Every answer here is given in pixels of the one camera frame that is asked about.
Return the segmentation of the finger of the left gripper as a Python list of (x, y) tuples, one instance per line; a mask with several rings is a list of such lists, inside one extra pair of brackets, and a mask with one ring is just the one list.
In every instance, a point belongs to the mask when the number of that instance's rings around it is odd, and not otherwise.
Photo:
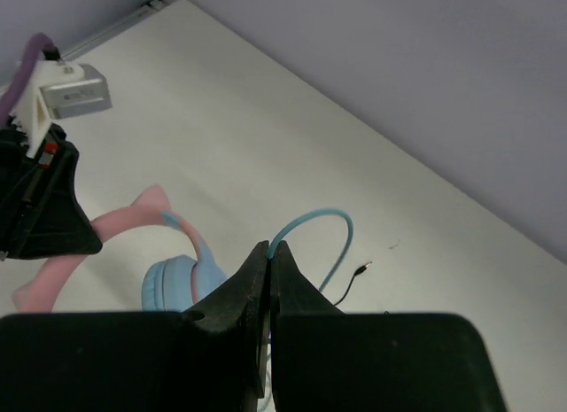
[(76, 199), (52, 194), (41, 204), (23, 202), (8, 232), (8, 257), (37, 260), (94, 254), (102, 241)]

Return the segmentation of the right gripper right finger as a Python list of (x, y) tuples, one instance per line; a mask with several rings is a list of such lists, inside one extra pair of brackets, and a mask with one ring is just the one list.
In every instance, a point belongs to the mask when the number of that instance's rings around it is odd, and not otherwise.
[(485, 343), (446, 313), (347, 314), (281, 243), (271, 276), (271, 377), (278, 411), (504, 411)]

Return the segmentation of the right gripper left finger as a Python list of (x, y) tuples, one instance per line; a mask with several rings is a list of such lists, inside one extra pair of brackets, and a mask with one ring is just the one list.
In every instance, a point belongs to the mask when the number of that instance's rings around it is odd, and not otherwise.
[(266, 384), (268, 245), (183, 312), (1, 321), (4, 411), (254, 411)]

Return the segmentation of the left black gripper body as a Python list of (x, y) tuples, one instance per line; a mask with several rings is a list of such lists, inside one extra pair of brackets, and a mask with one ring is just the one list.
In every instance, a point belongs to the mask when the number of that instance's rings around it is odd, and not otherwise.
[(23, 202), (41, 204), (52, 194), (71, 197), (71, 167), (78, 153), (66, 132), (52, 124), (37, 154), (27, 156), (27, 137), (12, 124), (1, 129), (1, 255)]

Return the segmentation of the pink blue cat-ear headphones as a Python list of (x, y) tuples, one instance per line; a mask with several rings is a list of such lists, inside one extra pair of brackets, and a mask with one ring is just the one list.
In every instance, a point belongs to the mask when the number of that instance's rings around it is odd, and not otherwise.
[[(196, 259), (182, 254), (153, 264), (141, 288), (144, 311), (184, 311), (221, 286), (227, 279), (201, 234), (174, 212), (158, 184), (146, 188), (129, 206), (102, 214), (91, 221), (102, 242), (145, 226), (168, 226), (191, 242)], [(12, 294), (19, 312), (50, 312), (67, 280), (88, 255), (49, 258), (35, 277)]]

